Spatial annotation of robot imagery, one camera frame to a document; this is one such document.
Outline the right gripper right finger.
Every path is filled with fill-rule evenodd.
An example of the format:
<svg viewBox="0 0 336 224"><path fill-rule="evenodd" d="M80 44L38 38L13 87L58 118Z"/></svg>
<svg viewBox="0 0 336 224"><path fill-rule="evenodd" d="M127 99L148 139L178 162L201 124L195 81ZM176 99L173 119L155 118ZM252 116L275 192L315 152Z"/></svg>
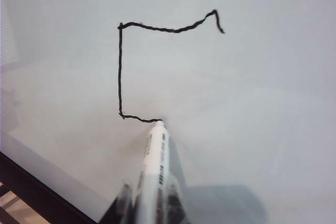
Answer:
<svg viewBox="0 0 336 224"><path fill-rule="evenodd" d="M180 196L179 183L175 178L172 178L169 181L169 223L188 223L188 217Z"/></svg>

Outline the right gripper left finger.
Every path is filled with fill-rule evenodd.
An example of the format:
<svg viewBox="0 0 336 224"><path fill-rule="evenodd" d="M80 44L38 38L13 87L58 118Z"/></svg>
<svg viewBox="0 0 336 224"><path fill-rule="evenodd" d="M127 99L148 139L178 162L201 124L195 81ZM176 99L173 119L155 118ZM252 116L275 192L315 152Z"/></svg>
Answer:
<svg viewBox="0 0 336 224"><path fill-rule="evenodd" d="M138 190L135 192L136 194L133 193L132 185L125 182L99 223L134 223L140 195Z"/></svg>

